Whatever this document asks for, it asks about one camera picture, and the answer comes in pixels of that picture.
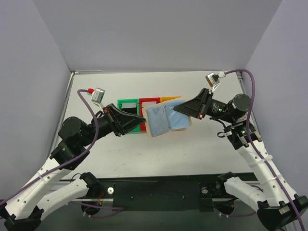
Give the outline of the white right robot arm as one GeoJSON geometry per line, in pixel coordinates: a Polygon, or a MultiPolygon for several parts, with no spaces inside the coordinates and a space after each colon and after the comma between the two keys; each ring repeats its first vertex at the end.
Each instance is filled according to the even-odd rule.
{"type": "Polygon", "coordinates": [[[308,208],[306,196],[300,196],[279,172],[264,145],[264,142],[249,121],[248,112],[252,100],[245,94],[235,95],[228,103],[213,99],[213,92],[203,88],[193,99],[174,107],[184,115],[202,119],[209,116],[221,124],[228,123],[223,133],[234,150],[251,168],[261,190],[228,172],[218,177],[216,194],[228,194],[240,199],[253,209],[269,231],[276,231],[298,220],[308,208]]]}

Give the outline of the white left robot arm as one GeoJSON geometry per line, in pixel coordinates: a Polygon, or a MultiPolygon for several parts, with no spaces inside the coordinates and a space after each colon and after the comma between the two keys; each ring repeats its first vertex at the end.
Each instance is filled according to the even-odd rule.
{"type": "Polygon", "coordinates": [[[51,192],[51,188],[89,155],[94,142],[114,133],[120,137],[145,123],[140,115],[123,112],[109,104],[99,111],[90,124],[72,116],[58,132],[62,139],[45,164],[25,185],[25,189],[9,200],[1,200],[0,216],[9,231],[34,231],[53,211],[80,197],[94,198],[102,187],[90,172],[70,184],[51,192]]]}

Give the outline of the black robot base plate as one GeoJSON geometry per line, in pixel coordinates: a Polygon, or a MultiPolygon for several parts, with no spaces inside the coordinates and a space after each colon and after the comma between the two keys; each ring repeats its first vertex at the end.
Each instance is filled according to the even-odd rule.
{"type": "Polygon", "coordinates": [[[101,190],[85,202],[112,203],[125,211],[211,211],[213,202],[233,199],[217,186],[217,174],[100,179],[101,190]]]}

